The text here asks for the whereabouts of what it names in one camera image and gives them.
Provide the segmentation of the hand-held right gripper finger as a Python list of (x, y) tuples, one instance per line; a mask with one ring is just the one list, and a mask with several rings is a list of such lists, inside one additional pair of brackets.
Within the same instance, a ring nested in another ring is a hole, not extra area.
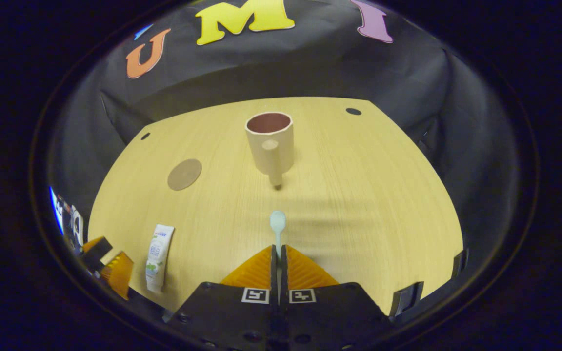
[(169, 328), (192, 351), (265, 351), (278, 306), (277, 265), (270, 245), (221, 282), (201, 282)]
[(287, 245), (281, 254), (280, 333), (288, 351), (362, 351), (393, 329), (360, 284), (291, 289)]

